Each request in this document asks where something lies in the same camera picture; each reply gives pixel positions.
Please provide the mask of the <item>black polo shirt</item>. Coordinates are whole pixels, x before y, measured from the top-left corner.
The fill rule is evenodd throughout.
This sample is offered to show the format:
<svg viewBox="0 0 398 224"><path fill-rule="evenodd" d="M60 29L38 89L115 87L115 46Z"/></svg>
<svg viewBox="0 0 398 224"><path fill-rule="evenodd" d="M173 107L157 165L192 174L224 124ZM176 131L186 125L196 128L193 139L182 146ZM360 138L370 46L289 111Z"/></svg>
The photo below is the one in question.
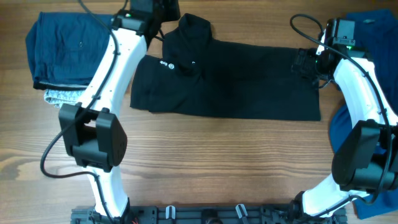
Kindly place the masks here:
<svg viewBox="0 0 398 224"><path fill-rule="evenodd" d="M140 61L130 105L152 113L319 121L314 69L295 69L298 59L298 49L216 40L209 21L186 14L165 35L162 57Z"/></svg>

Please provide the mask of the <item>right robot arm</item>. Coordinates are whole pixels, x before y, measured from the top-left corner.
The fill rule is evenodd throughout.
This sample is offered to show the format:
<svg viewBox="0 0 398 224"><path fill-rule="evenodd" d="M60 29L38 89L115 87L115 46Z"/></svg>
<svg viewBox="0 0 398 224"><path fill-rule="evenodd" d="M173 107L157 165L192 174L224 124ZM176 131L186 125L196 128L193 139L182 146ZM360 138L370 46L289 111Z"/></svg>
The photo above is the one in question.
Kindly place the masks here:
<svg viewBox="0 0 398 224"><path fill-rule="evenodd" d="M343 93L352 129L334 155L331 174L300 192L289 220L321 222L355 200L372 205L397 189L397 115L382 92L373 58L356 46L355 22L330 19L317 39L315 70Z"/></svg>

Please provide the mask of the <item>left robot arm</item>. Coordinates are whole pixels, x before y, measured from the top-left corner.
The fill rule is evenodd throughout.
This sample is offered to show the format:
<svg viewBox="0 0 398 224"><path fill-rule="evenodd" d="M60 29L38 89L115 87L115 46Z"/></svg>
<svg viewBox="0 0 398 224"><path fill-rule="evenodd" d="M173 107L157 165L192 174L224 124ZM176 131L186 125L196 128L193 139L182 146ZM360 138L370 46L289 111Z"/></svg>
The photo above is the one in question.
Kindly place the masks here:
<svg viewBox="0 0 398 224"><path fill-rule="evenodd" d="M109 42L95 75L75 105L59 112L66 152L88 175L96 204L74 210L72 223L131 223L119 165L127 135L119 111L131 78L162 23L180 18L177 0L132 1L107 26Z"/></svg>

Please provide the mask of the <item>blue polo shirt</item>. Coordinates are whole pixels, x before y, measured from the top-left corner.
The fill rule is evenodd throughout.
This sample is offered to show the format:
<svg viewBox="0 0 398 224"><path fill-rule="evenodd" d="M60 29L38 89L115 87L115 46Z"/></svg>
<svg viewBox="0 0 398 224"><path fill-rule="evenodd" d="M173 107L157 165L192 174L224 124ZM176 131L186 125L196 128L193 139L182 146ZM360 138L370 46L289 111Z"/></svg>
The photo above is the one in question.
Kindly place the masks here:
<svg viewBox="0 0 398 224"><path fill-rule="evenodd" d="M352 12L346 18L355 21L354 39L374 58L377 80L392 110L397 113L397 19L388 9ZM354 201L359 219L397 210L397 190L381 193L374 204Z"/></svg>

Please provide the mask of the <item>folded dark blue garment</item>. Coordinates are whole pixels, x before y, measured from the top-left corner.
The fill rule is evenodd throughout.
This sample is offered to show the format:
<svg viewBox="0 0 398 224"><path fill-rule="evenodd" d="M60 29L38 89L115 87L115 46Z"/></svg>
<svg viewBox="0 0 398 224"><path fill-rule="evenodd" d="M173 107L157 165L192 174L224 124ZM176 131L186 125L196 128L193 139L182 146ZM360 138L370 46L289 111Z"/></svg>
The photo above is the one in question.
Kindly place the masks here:
<svg viewBox="0 0 398 224"><path fill-rule="evenodd" d="M88 86L109 38L89 14L41 12L25 38L33 83Z"/></svg>

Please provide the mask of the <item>folded light grey garment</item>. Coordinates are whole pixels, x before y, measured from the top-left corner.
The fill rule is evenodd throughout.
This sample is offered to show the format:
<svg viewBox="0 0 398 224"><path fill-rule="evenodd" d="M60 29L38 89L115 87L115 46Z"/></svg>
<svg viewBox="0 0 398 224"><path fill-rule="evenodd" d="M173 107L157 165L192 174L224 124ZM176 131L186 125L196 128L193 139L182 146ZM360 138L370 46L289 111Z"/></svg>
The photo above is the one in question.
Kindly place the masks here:
<svg viewBox="0 0 398 224"><path fill-rule="evenodd" d="M60 108L63 104L74 105L78 102L79 97L84 90L45 90L44 101L56 108Z"/></svg>

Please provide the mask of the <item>right grey rail clip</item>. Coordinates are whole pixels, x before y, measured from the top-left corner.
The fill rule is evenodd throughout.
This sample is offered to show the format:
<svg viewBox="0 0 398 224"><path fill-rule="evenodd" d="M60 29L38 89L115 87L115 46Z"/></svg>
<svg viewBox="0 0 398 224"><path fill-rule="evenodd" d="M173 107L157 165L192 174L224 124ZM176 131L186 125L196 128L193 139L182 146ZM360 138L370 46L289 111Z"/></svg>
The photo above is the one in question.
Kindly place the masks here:
<svg viewBox="0 0 398 224"><path fill-rule="evenodd" d="M238 218L242 224L249 224L248 222L248 213L244 204L237 204L235 207L236 213L238 214Z"/></svg>

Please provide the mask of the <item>grey rail clip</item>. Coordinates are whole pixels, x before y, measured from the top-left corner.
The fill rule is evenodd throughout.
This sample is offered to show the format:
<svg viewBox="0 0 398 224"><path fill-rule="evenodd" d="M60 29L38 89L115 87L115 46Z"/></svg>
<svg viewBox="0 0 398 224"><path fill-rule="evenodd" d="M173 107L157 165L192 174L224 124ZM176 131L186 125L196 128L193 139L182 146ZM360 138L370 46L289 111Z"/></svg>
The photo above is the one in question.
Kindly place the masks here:
<svg viewBox="0 0 398 224"><path fill-rule="evenodd" d="M248 222L248 213L244 204L237 204L235 207L236 213L238 214L238 218L242 224L249 224Z"/></svg>
<svg viewBox="0 0 398 224"><path fill-rule="evenodd" d="M175 220L176 219L176 208L173 205L169 205L165 209L165 219Z"/></svg>

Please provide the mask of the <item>left grey rail clip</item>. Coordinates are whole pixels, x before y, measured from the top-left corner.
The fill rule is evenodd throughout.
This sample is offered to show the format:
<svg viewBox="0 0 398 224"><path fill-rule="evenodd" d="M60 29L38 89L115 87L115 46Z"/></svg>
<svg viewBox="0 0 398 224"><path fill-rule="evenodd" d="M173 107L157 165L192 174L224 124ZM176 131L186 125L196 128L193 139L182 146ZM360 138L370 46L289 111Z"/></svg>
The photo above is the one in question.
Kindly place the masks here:
<svg viewBox="0 0 398 224"><path fill-rule="evenodd" d="M176 219L176 208L173 205L169 205L165 209L165 219L175 220Z"/></svg>

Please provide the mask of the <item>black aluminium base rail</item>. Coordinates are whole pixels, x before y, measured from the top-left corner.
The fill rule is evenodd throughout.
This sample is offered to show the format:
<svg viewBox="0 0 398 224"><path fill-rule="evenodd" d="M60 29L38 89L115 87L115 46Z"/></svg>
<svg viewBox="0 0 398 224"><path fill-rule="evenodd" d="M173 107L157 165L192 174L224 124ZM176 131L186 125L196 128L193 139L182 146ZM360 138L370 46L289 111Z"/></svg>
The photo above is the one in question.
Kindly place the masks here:
<svg viewBox="0 0 398 224"><path fill-rule="evenodd" d="M201 223L241 223L236 213L236 206L229 207L175 207L176 219L166 220L166 207L133 206L128 207L121 217L114 217L115 223L141 224L201 224ZM246 206L248 222L255 224L282 224L282 223L337 223L347 224L346 210L338 209L330 217L310 218L298 216L291 220L288 216L287 204L268 204L262 206Z"/></svg>

